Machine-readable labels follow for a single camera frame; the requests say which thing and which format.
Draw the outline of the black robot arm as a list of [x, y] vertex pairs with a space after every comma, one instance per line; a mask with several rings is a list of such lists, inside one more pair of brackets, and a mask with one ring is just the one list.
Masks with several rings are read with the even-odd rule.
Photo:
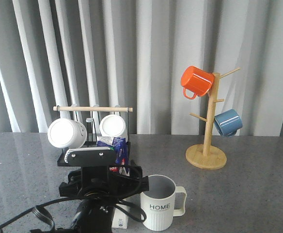
[[140, 166], [123, 165], [130, 174], [121, 175], [111, 171], [117, 154], [110, 147], [84, 147], [63, 151], [58, 166], [76, 167], [68, 174], [68, 182], [61, 183], [59, 193], [62, 201], [80, 200], [69, 228], [56, 228], [51, 214], [45, 209], [47, 203], [33, 207], [32, 213], [50, 226], [51, 233], [110, 233], [114, 210], [125, 214], [122, 206], [135, 208], [125, 199], [149, 190], [149, 180], [142, 175]]

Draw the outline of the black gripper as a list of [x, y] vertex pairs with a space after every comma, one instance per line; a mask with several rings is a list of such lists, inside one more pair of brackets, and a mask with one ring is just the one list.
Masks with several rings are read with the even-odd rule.
[[110, 147], [69, 149], [64, 162], [84, 167], [68, 174], [68, 182], [59, 186], [60, 196], [76, 198], [96, 193], [125, 199], [149, 190], [148, 176], [143, 176], [140, 166], [113, 165], [115, 161], [116, 152]]

